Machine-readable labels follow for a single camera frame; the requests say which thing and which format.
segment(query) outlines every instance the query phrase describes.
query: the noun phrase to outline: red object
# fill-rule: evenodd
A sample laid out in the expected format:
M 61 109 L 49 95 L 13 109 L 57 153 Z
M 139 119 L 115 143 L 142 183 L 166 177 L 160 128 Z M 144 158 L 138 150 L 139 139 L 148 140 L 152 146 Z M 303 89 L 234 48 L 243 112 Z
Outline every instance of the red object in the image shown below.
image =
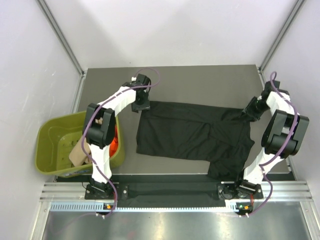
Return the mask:
M 113 141 L 111 142 L 110 144 L 110 149 L 109 149 L 109 156 L 112 157 L 117 149 L 118 149 L 118 131 L 117 131 L 117 126 L 115 126 L 115 135 L 114 135 L 114 138 L 113 138 Z

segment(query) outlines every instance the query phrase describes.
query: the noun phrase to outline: black cloth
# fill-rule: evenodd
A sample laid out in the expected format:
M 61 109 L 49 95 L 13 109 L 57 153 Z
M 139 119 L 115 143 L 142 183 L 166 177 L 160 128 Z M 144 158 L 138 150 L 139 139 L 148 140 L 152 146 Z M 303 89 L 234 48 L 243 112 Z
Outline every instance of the black cloth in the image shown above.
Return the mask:
M 208 175 L 232 181 L 243 170 L 251 147 L 250 122 L 242 109 L 151 101 L 142 111 L 136 152 L 210 162 Z

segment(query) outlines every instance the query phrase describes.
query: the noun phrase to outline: white backdrop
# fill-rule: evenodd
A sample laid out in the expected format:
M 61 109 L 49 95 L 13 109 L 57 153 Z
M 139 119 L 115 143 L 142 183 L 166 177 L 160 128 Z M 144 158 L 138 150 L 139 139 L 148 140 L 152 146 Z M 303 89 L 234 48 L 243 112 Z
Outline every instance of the white backdrop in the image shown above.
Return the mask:
M 46 0 L 82 68 L 260 65 L 295 0 Z
M 48 178 L 39 127 L 70 112 L 80 78 L 35 0 L 2 1 L 0 23 L 0 238 L 25 240 Z
M 278 72 L 280 88 L 290 92 L 298 112 L 310 124 L 298 154 L 293 158 L 298 176 L 307 180 L 320 211 L 320 1 L 305 2 L 284 37 L 265 76 Z

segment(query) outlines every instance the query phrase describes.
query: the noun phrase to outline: green plastic basket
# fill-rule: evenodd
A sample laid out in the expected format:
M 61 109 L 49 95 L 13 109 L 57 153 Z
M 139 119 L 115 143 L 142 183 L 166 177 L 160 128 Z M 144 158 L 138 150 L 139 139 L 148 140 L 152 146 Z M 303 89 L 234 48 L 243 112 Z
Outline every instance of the green plastic basket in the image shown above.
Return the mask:
M 38 132 L 35 167 L 45 175 L 64 178 L 91 174 L 92 164 L 73 166 L 69 154 L 82 136 L 86 112 L 78 112 L 47 121 Z M 123 135 L 116 117 L 118 148 L 110 158 L 110 167 L 119 167 L 125 160 Z

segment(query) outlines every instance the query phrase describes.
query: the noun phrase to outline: white wall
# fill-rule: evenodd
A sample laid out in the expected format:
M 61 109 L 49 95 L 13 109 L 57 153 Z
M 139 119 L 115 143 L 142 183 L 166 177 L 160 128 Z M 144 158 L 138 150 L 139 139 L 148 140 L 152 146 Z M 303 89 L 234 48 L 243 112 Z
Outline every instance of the white wall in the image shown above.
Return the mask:
M 265 76 L 278 72 L 281 88 L 290 92 L 299 113 L 310 124 L 298 154 L 293 158 L 298 176 L 307 180 L 320 212 L 320 1 L 305 2 Z
M 79 75 L 35 0 L 0 7 L 0 238 L 25 240 L 44 181 L 35 141 L 48 119 L 68 114 Z
M 46 0 L 82 68 L 260 65 L 296 0 Z

